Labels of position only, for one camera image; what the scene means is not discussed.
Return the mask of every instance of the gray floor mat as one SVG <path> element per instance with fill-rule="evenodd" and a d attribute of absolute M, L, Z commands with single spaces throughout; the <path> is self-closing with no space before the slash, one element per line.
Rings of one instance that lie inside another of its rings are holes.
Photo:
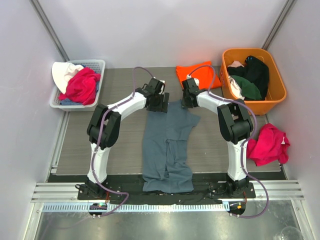
<path fill-rule="evenodd" d="M 182 88 L 176 76 L 175 67 L 148 68 L 159 80 L 166 81 L 165 91 L 170 93 L 169 101 L 181 99 Z M 150 76 L 143 70 L 136 71 L 136 87 L 148 83 Z M 100 103 L 112 104 L 132 92 L 132 68 L 107 69 L 101 89 Z M 222 96 L 216 88 L 213 93 Z M 225 173 L 228 170 L 228 147 L 219 130 L 218 116 L 204 108 L 190 109 L 201 116 L 199 124 L 192 129 L 188 140 L 187 164 L 194 173 Z M 71 112 L 56 170 L 57 175 L 86 175 L 89 171 L 91 148 L 87 127 L 93 112 Z M 108 174 L 142 173 L 142 140 L 147 121 L 147 111 L 139 110 L 121 122 L 117 143 L 110 151 L 107 164 Z M 258 128 L 266 122 L 264 116 L 257 117 Z M 248 159 L 250 172 L 280 171 L 277 161 L 257 167 Z"/>

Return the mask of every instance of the gray garment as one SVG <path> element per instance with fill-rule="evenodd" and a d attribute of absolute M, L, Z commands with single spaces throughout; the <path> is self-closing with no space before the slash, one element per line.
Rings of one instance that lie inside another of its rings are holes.
<path fill-rule="evenodd" d="M 143 191 L 191 192 L 192 171 L 187 166 L 187 140 L 200 117 L 170 102 L 167 113 L 148 112 L 142 142 Z"/>

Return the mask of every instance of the magenta cloth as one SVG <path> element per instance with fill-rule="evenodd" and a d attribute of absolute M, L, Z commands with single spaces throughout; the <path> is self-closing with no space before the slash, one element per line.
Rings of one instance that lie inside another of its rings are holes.
<path fill-rule="evenodd" d="M 100 77 L 101 74 L 85 67 L 69 80 L 66 92 L 60 93 L 59 100 L 70 99 L 83 105 L 93 104 L 96 99 L 96 82 L 100 81 Z"/>
<path fill-rule="evenodd" d="M 289 146 L 286 134 L 271 123 L 267 123 L 261 128 L 258 141 L 249 140 L 246 156 L 252 159 L 257 166 L 266 165 L 275 160 L 285 164 L 289 159 L 287 154 Z"/>

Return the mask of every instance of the white plastic basket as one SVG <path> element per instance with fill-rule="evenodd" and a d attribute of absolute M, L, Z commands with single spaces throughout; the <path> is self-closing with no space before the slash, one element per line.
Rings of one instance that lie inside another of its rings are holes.
<path fill-rule="evenodd" d="M 101 88 L 102 88 L 102 81 L 104 79 L 104 71 L 106 67 L 106 62 L 103 60 L 98 60 L 98 59 L 92 59 L 92 60 L 72 60 L 68 61 L 69 63 L 73 63 L 75 65 L 83 65 L 88 68 L 91 68 L 94 70 L 97 74 L 101 74 L 101 78 L 99 81 L 99 89 L 98 92 L 96 93 L 95 96 L 95 101 L 94 103 L 90 105 L 60 105 L 60 100 L 59 100 L 59 95 L 60 95 L 60 90 L 57 88 L 57 86 L 54 86 L 54 89 L 51 94 L 50 98 L 50 106 L 56 109 L 62 109 L 63 111 L 66 112 L 74 112 L 74 111 L 94 111 L 99 100 Z"/>

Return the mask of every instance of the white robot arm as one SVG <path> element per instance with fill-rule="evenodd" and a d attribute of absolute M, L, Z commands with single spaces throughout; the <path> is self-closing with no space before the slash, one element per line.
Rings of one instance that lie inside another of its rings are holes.
<path fill-rule="evenodd" d="M 226 104 L 223 100 L 210 97 L 207 91 L 199 90 L 194 78 L 183 81 L 182 86 L 183 107 L 202 107 L 218 115 L 220 132 L 227 141 L 228 146 L 228 192 L 232 195 L 236 190 L 243 191 L 249 184 L 249 178 L 244 172 L 244 170 L 246 170 L 246 161 L 244 161 L 243 166 L 241 165 L 241 148 L 244 148 L 243 159 L 246 159 L 247 145 L 241 146 L 241 144 L 250 136 L 250 132 L 253 130 L 253 124 L 248 111 L 237 104 Z M 135 111 L 143 108 L 146 108 L 148 111 L 166 113 L 169 94 L 164 93 L 164 87 L 165 85 L 162 81 L 152 78 L 149 84 L 145 84 L 142 88 L 136 89 L 135 95 L 130 101 L 119 105 L 107 115 L 107 124 L 104 125 L 101 142 L 94 160 L 95 175 L 100 183 L 103 183 L 107 179 L 108 157 L 111 147 L 118 139 L 121 121 Z M 120 102 L 124 102 L 129 98 L 131 98 L 131 96 L 128 96 Z M 108 106 L 99 104 L 96 107 L 87 129 L 87 134 L 91 142 L 91 157 L 94 151 L 96 151 L 103 114 L 111 107 L 117 106 L 120 102 Z M 99 187 L 93 176 L 91 166 L 85 187 L 91 194 L 96 196 L 104 194 L 104 191 Z"/>

